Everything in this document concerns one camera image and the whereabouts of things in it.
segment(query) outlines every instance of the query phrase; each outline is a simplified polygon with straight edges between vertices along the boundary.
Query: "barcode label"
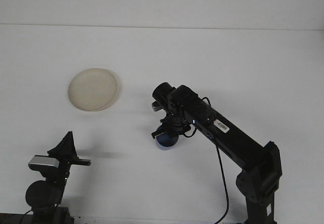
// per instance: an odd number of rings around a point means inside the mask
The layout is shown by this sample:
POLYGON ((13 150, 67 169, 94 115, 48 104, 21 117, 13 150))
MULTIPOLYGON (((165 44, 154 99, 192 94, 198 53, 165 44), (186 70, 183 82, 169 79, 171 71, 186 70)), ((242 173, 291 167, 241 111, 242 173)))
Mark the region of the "barcode label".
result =
POLYGON ((218 119, 216 119, 216 120, 214 121, 214 125, 215 125, 218 129, 220 129, 221 131, 223 131, 224 133, 227 133, 227 132, 229 131, 229 128, 228 128, 226 125, 224 125, 221 121, 219 121, 218 119))
POLYGON ((267 214, 268 214, 268 215, 271 214, 271 204, 269 204, 268 207, 267 207, 267 214))

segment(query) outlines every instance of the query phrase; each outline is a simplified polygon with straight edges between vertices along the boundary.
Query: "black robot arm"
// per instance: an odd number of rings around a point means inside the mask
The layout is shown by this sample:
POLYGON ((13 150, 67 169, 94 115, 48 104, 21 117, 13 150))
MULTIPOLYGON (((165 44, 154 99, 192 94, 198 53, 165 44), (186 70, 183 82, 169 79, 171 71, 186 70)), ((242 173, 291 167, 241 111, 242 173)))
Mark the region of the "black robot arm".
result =
MULTIPOLYGON (((223 115, 182 85, 171 87, 167 82, 153 92, 154 111, 164 109, 162 126, 152 133, 153 138, 167 135, 173 139, 185 135, 193 125, 230 157, 242 172, 236 178, 238 189, 246 198, 246 224, 274 224, 274 192, 282 175, 278 147, 269 142, 262 147, 223 115)), ((173 145, 166 141, 166 146, 173 145)))

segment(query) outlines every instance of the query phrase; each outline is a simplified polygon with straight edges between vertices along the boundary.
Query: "cable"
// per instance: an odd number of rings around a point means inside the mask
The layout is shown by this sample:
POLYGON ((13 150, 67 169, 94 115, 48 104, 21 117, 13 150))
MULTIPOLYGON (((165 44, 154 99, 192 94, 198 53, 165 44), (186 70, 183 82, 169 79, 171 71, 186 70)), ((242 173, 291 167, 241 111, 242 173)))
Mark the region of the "cable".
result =
POLYGON ((225 211, 224 215, 217 222, 215 222, 215 224, 218 224, 225 218, 225 216, 228 213, 229 199, 228 199, 228 192, 227 192, 226 180, 225 180, 225 175, 224 175, 223 163, 222 163, 221 155, 219 153, 219 148, 218 148, 217 145, 216 145, 216 150, 217 150, 217 155, 218 155, 218 159, 219 159, 219 165, 221 167, 221 172, 222 172, 222 177, 223 177, 223 184, 224 184, 225 195, 226 195, 226 211, 225 211))
POLYGON ((187 138, 190 138, 190 137, 193 137, 193 135, 196 133, 196 131, 197 131, 197 127, 194 128, 194 130, 193 130, 193 132, 192 132, 191 135, 187 136, 186 133, 184 133, 183 135, 184 135, 185 137, 187 137, 187 138))
POLYGON ((207 98, 207 97, 204 97, 204 98, 202 98, 201 100, 205 100, 205 99, 207 100, 207 102, 208 102, 209 106, 212 106, 212 105, 211 105, 211 101, 209 101, 209 98, 207 98))
POLYGON ((30 212, 31 212, 31 210, 27 211, 25 214, 22 215, 22 217, 20 218, 19 224, 22 223, 23 218, 30 212))

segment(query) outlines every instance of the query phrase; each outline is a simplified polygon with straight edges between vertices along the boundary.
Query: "white surface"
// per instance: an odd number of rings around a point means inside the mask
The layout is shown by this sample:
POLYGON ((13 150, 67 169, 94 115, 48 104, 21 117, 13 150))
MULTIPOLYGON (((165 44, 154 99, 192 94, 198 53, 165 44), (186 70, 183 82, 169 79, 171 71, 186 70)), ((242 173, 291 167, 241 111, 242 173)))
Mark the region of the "white surface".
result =
POLYGON ((324 0, 0 0, 0 23, 321 29, 324 0))
MULTIPOLYGON (((157 85, 185 84, 261 145, 279 146, 283 177, 275 219, 321 222, 324 131, 324 33, 319 31, 130 29, 0 26, 0 207, 28 209, 24 194, 42 179, 28 169, 73 131, 78 154, 63 204, 72 215, 215 221, 225 197, 215 147, 201 134, 158 149, 150 134, 157 85), (99 112, 74 108, 76 73, 107 68, 121 93, 99 112)), ((240 169, 223 155, 230 211, 246 219, 235 186, 240 169)))
POLYGON ((125 219, 75 216, 75 224, 210 224, 207 221, 176 221, 176 220, 152 220, 152 219, 125 219))

